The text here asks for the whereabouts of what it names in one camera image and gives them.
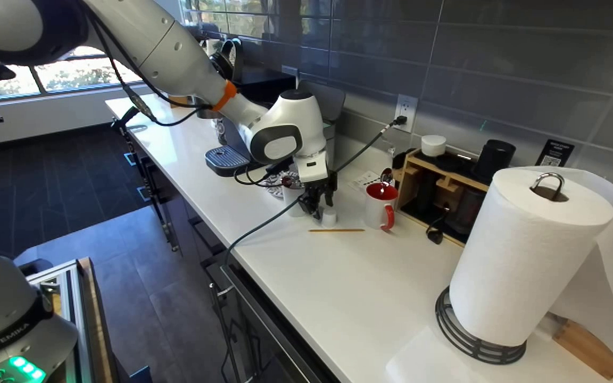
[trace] white countertop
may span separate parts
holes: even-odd
[[[186,113],[146,101],[162,119]],[[129,105],[122,98],[108,106],[122,116]],[[139,144],[225,244],[280,210],[284,204],[266,190],[242,188],[206,168],[204,154],[220,148],[211,122],[192,118],[176,128],[145,126],[132,131]],[[339,226],[363,226],[362,194],[351,178],[370,165],[385,166],[382,159],[369,151],[341,174],[335,195]],[[432,244],[408,219],[400,217],[392,235],[310,235],[310,228],[318,228],[310,217],[285,215],[242,241],[235,255],[341,381],[604,381],[543,332],[510,367],[482,363],[453,350],[436,326],[434,301],[460,246]]]

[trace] paper towel roll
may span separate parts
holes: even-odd
[[[452,278],[458,321],[477,339],[517,346],[535,332],[613,219],[597,192],[565,182],[566,202],[529,188],[544,173],[496,173]]]

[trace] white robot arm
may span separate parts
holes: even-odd
[[[112,55],[169,93],[196,93],[230,122],[258,161],[293,158],[303,183],[328,178],[322,113],[292,92],[266,110],[223,81],[197,42],[153,0],[0,0],[0,61],[49,63],[77,45],[110,37]],[[74,346],[73,326],[49,316],[18,269],[0,257],[0,367],[24,355],[52,372]]]

